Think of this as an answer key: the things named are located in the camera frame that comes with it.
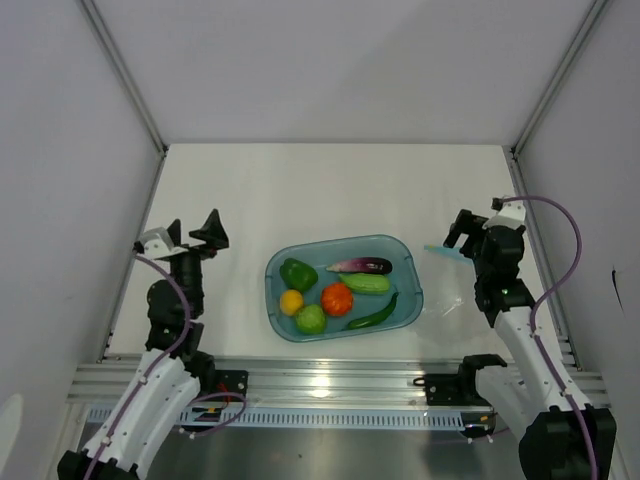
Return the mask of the clear zip top bag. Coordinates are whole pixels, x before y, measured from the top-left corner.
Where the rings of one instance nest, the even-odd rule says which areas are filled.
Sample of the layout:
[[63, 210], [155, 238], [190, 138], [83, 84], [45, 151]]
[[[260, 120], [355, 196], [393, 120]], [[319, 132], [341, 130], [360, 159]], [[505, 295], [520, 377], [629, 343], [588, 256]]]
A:
[[474, 267], [459, 248], [425, 245], [419, 278], [424, 310], [430, 317], [461, 319], [478, 313], [474, 300]]

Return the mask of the green bell pepper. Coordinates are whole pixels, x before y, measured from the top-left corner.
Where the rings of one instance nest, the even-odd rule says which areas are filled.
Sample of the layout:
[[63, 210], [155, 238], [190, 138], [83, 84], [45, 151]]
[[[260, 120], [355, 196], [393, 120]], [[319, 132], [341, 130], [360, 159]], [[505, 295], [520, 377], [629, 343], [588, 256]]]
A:
[[281, 279], [292, 290], [305, 293], [318, 282], [318, 273], [310, 265], [294, 259], [287, 258], [279, 268]]

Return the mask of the light green bitter gourd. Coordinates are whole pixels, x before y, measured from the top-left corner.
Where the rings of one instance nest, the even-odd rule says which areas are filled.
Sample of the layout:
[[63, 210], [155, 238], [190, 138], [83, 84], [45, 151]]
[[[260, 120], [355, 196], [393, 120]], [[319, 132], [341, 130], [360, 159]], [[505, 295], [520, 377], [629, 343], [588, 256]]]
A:
[[390, 280], [384, 275], [353, 273], [338, 275], [342, 283], [352, 292], [367, 295], [382, 295], [391, 289]]

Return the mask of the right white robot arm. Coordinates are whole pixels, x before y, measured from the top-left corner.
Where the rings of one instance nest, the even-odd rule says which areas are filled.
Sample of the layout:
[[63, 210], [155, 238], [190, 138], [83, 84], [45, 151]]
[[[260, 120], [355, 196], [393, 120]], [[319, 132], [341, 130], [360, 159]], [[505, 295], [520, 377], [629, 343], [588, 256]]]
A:
[[617, 433], [607, 408], [597, 408], [577, 386], [555, 343], [536, 321], [538, 307], [520, 277], [526, 210], [520, 201], [499, 203], [485, 218], [461, 210], [444, 241], [463, 244], [473, 263], [475, 301], [507, 346], [520, 375], [496, 355], [463, 360], [456, 380], [468, 403], [487, 401], [518, 440], [528, 479], [606, 479]]

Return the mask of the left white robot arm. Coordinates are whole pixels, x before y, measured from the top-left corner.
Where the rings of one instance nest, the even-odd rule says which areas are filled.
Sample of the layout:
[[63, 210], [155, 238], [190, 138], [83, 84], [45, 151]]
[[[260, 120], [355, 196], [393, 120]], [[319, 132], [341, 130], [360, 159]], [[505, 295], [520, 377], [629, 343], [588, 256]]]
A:
[[99, 431], [57, 465], [60, 479], [144, 479], [179, 414], [209, 398], [217, 376], [212, 355], [199, 350], [204, 326], [202, 264], [228, 248], [218, 210], [183, 242], [181, 222], [144, 232], [136, 261], [160, 280], [146, 295], [150, 330], [135, 374]]

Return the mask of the light green custard apple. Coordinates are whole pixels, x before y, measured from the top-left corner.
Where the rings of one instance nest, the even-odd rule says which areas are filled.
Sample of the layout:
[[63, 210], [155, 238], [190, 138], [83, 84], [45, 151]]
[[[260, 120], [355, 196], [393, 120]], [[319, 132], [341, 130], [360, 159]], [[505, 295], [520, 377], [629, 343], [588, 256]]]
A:
[[327, 319], [322, 307], [310, 304], [301, 308], [294, 317], [297, 329], [304, 334], [321, 334], [327, 327]]

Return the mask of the yellow round fruit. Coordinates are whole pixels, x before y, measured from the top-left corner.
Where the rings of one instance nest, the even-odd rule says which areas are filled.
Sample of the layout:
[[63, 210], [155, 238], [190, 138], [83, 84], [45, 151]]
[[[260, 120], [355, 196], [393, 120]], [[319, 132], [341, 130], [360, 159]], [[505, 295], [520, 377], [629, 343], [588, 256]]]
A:
[[280, 296], [279, 306], [284, 315], [294, 316], [304, 307], [304, 297], [297, 290], [287, 290]]

